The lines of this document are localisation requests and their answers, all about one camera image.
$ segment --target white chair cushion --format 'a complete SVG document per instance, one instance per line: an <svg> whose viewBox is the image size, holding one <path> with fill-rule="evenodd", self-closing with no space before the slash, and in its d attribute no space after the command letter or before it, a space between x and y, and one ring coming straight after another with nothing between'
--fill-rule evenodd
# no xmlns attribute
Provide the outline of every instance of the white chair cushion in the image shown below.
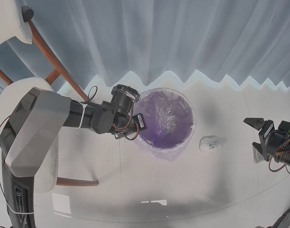
<svg viewBox="0 0 290 228"><path fill-rule="evenodd" d="M21 98L33 87L53 91L52 87L43 78L36 77L21 79L7 86L0 95L0 124L7 116L9 116L13 112ZM56 185L57 174L58 136L50 147L42 165L40 166L39 170L35 175L34 192L43 193L51 191Z"/></svg>
<svg viewBox="0 0 290 228"><path fill-rule="evenodd" d="M0 0L0 44L14 36L32 44L32 31L22 18L18 0Z"/></svg>

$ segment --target blue-gray curtain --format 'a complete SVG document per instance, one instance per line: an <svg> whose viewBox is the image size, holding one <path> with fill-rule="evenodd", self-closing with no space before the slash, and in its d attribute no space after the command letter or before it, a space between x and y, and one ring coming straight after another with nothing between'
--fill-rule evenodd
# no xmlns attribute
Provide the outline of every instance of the blue-gray curtain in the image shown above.
<svg viewBox="0 0 290 228"><path fill-rule="evenodd" d="M148 85L167 70L186 82L196 69L216 82L228 74L239 85L251 76L290 86L290 0L20 2L82 88L96 74L111 86L131 70ZM13 81L53 70L17 38L0 46L0 68Z"/></svg>

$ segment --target robotic arm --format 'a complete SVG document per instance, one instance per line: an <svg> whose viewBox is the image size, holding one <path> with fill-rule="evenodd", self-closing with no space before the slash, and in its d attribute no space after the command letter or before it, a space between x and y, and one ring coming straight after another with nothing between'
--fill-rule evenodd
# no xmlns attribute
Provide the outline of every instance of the robotic arm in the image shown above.
<svg viewBox="0 0 290 228"><path fill-rule="evenodd" d="M132 116L140 97L135 89L117 85L111 94L111 102L96 104L34 87L21 99L0 134L3 190L13 228L35 228L34 214L19 213L34 210L34 176L62 126L110 133L116 139L136 133L129 140L147 129L142 114Z"/></svg>

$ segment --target floor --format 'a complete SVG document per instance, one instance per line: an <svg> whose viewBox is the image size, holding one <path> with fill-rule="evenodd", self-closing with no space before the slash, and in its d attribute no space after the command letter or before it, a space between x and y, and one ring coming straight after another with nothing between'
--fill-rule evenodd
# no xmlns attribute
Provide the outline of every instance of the floor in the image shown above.
<svg viewBox="0 0 290 228"><path fill-rule="evenodd" d="M56 186L35 194L38 227L267 227L290 208L290 176L285 169L270 172L267 162L254 164L251 143L258 132L243 123L246 117L271 119L275 126L290 121L290 87L269 80L260 86L252 78L242 86L230 77L215 83L199 72L185 84L171 72L147 87L131 72L119 83L139 92L168 87L187 96L197 116L189 146L169 163L133 141L63 127L58 176L98 180L99 186ZM86 92L93 85L96 103L111 100L111 88L98 77ZM81 100L67 85L60 93ZM223 147L200 153L200 139L211 135L221 137ZM279 165L272 162L272 168Z"/></svg>

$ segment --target trash can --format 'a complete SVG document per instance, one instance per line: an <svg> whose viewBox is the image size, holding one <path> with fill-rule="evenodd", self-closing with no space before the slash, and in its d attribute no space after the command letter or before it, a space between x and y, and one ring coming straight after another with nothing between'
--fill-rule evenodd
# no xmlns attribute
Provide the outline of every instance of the trash can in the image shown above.
<svg viewBox="0 0 290 228"><path fill-rule="evenodd" d="M175 160L187 147L196 128L196 114L187 97L169 88L144 91L135 104L147 129L135 140L140 149L164 161Z"/></svg>

